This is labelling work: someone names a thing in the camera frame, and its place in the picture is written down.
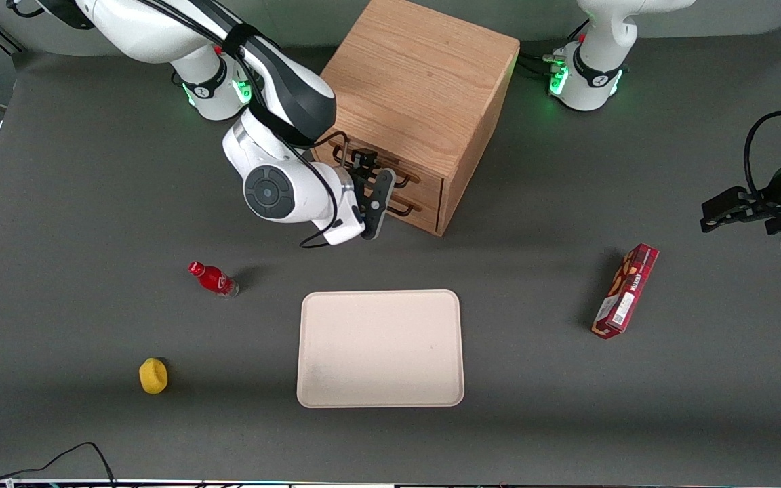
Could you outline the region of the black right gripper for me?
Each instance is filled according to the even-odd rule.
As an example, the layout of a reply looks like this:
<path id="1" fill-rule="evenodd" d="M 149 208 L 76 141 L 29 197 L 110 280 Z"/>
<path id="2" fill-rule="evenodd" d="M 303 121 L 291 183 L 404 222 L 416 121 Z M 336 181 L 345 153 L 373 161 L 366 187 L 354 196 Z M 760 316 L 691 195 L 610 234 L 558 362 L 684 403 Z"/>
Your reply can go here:
<path id="1" fill-rule="evenodd" d="M 357 203 L 356 216 L 366 228 L 373 228 L 371 210 L 369 210 L 369 197 L 366 189 L 372 187 L 369 179 L 377 175 L 380 169 L 378 164 L 378 152 L 374 150 L 351 151 L 351 168 L 349 176 L 353 180 L 354 195 Z"/>

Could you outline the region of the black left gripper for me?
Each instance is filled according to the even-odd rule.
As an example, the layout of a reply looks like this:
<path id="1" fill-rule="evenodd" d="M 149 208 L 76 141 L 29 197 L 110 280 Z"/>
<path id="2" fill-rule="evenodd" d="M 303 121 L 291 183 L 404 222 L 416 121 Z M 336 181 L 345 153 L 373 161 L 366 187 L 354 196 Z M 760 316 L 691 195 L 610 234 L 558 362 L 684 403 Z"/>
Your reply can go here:
<path id="1" fill-rule="evenodd" d="M 744 176 L 753 198 L 753 215 L 765 220 L 766 228 L 781 228 L 781 169 L 772 176 L 767 186 L 753 182 L 750 155 L 743 156 Z M 702 204 L 700 230 L 704 234 L 720 226 L 732 223 L 746 223 L 750 197 L 745 188 L 728 188 Z"/>

